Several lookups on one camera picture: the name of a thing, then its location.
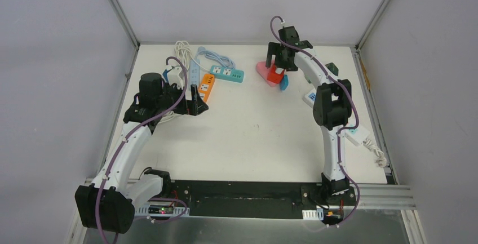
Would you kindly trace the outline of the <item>dark green dragon cube adapter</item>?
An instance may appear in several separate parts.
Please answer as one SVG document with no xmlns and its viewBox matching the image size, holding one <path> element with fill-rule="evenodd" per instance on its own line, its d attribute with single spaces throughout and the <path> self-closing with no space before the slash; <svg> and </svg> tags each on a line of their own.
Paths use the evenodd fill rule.
<svg viewBox="0 0 478 244">
<path fill-rule="evenodd" d="M 333 75 L 335 76 L 339 75 L 339 68 L 333 62 L 330 62 L 326 64 L 325 66 Z"/>
</svg>

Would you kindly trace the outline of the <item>white multicolour power strip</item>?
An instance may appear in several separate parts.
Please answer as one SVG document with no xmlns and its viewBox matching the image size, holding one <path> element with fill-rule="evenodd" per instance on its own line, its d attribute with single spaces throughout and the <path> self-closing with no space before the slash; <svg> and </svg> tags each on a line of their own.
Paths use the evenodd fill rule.
<svg viewBox="0 0 478 244">
<path fill-rule="evenodd" d="M 309 107 L 312 108 L 315 102 L 315 97 L 316 97 L 316 91 L 310 90 L 303 96 L 303 101 Z M 345 137 L 355 146 L 363 145 L 367 147 L 369 150 L 371 149 L 372 146 L 374 146 L 374 143 L 370 137 L 371 135 L 370 131 L 363 125 L 359 125 L 355 129 L 345 130 L 344 134 L 345 134 Z"/>
</svg>

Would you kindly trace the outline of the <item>red cube adapter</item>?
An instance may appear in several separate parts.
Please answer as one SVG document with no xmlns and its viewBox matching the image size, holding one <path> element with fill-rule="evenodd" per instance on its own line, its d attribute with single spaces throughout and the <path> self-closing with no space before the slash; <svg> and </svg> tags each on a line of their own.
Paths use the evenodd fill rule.
<svg viewBox="0 0 478 244">
<path fill-rule="evenodd" d="M 266 80 L 270 83 L 279 84 L 285 75 L 285 69 L 278 68 L 275 65 L 272 65 L 266 77 Z"/>
</svg>

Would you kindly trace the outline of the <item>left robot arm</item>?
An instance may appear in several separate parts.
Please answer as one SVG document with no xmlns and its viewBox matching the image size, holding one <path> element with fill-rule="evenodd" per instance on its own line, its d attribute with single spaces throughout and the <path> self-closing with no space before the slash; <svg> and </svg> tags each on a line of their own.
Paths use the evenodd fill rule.
<svg viewBox="0 0 478 244">
<path fill-rule="evenodd" d="M 82 225 L 118 234 L 126 233 L 135 211 L 152 197 L 166 201 L 171 197 L 170 175 L 151 169 L 138 182 L 128 180 L 145 144 L 154 134 L 159 121 L 169 112 L 197 116 L 208 110 L 200 86 L 185 87 L 170 83 L 159 73 L 140 77 L 139 91 L 125 111 L 115 149 L 89 185 L 80 185 L 74 195 Z"/>
</svg>

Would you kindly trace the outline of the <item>blue small adapter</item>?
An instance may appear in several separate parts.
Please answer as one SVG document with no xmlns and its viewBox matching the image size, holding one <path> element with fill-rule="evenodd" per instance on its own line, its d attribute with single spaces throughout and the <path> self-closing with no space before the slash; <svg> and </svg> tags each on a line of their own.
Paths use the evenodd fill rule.
<svg viewBox="0 0 478 244">
<path fill-rule="evenodd" d="M 287 74 L 285 74 L 279 82 L 279 89 L 285 91 L 289 85 L 289 79 Z"/>
</svg>

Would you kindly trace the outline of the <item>pink triangular power strip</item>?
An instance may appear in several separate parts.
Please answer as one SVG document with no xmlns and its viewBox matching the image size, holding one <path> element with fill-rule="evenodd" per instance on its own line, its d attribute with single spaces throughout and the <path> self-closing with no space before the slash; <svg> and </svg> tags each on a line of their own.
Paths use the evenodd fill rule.
<svg viewBox="0 0 478 244">
<path fill-rule="evenodd" d="M 267 80 L 268 74 L 269 74 L 269 69 L 265 66 L 265 61 L 260 61 L 256 64 L 255 66 L 256 72 L 262 77 L 262 79 L 265 81 L 266 84 L 268 84 L 270 87 L 276 87 L 278 86 L 277 83 L 271 82 Z"/>
</svg>

